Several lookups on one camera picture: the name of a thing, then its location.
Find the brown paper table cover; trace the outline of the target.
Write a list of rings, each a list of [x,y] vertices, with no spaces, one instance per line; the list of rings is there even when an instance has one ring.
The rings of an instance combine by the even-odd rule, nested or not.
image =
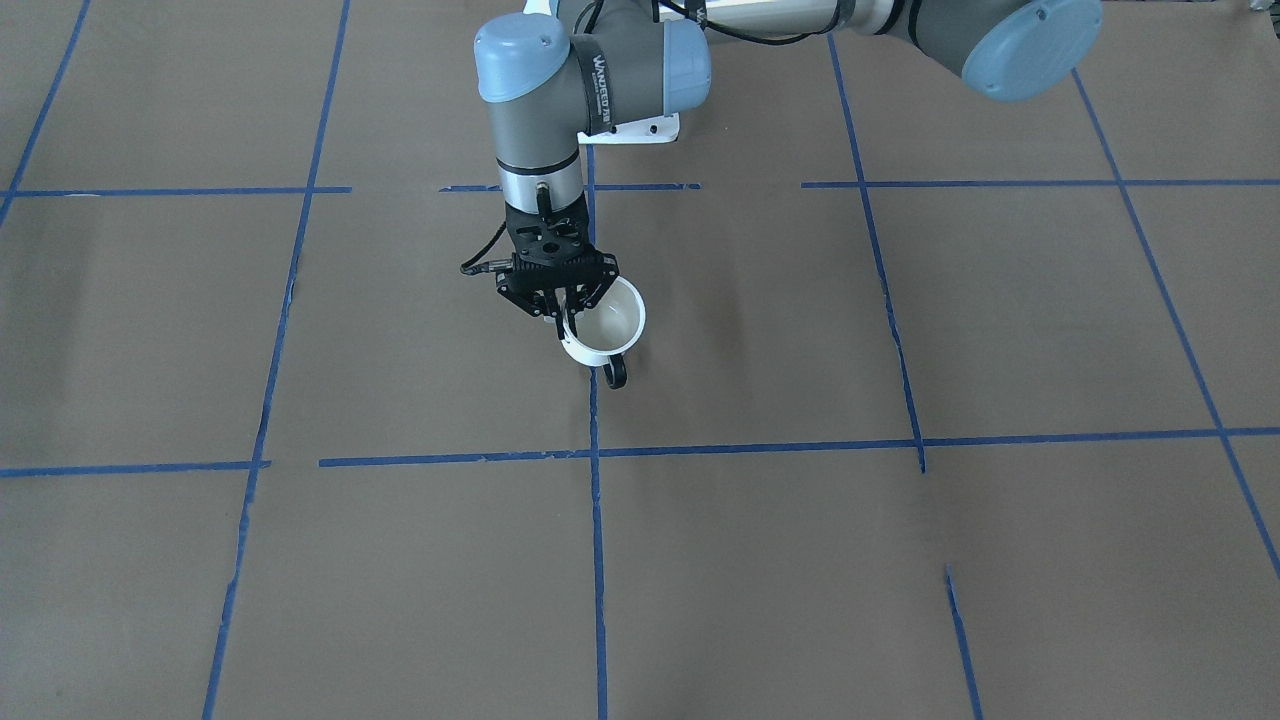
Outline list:
[[[5,719],[1277,716],[1266,15],[719,46],[612,391],[457,272],[516,9],[3,4]]]

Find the white mug black handle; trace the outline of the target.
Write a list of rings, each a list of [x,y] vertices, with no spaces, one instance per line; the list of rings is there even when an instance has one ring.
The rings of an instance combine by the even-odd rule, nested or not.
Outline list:
[[[594,307],[567,316],[559,340],[576,363],[600,368],[605,383],[621,389],[628,380],[625,354],[639,342],[646,325],[646,305],[635,284],[617,278]]]

